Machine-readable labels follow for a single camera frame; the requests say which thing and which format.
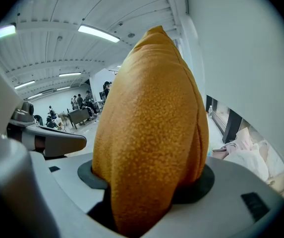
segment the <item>white wall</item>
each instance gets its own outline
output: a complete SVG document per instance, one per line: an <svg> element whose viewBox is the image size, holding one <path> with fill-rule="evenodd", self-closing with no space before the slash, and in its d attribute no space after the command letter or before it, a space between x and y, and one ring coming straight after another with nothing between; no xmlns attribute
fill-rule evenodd
<svg viewBox="0 0 284 238"><path fill-rule="evenodd" d="M86 91L89 89L89 86L71 88L68 90L57 91L54 94L38 98L36 100L29 100L34 104L34 114L40 115L43 118L44 124L46 123L46 117L48 116L49 106L53 108L56 113L62 113L63 111L67 113L67 109L72 110L71 106L71 97L74 95L77 96L81 94L81 97L86 96Z"/></svg>
<svg viewBox="0 0 284 238"><path fill-rule="evenodd" d="M100 92L103 92L103 85L106 81L113 82L115 78L114 73L107 69L102 69L90 77L90 86L95 101L101 100Z"/></svg>
<svg viewBox="0 0 284 238"><path fill-rule="evenodd" d="M206 94L247 120L284 162L284 22L267 0L188 0Z"/></svg>

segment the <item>floor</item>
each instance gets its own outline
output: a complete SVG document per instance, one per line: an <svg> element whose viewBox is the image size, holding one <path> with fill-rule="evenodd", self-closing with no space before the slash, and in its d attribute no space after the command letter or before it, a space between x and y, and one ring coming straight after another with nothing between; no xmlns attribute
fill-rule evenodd
<svg viewBox="0 0 284 238"><path fill-rule="evenodd" d="M72 156L93 152L94 138L96 136L99 120L100 120L100 115L98 115L95 120L86 122L85 125L77 124L78 129L73 128L70 124L70 121L67 121L67 127L65 128L66 131L69 133L85 136L87 139L87 145L81 151L69 153L66 154L66 156L72 157ZM219 149L224 145L224 143L222 142L221 132L219 131L215 122L209 117L208 117L208 127L209 127L209 150L208 150L209 154L211 149Z"/></svg>

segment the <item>textured orange fabric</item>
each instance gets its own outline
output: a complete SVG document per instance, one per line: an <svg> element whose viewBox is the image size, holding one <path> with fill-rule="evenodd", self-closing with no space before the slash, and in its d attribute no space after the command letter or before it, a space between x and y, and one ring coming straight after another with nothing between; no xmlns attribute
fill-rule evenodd
<svg viewBox="0 0 284 238"><path fill-rule="evenodd" d="M111 187L118 232L139 237L194 182L208 150L208 123L187 64L161 26L123 62L101 114L93 172Z"/></svg>

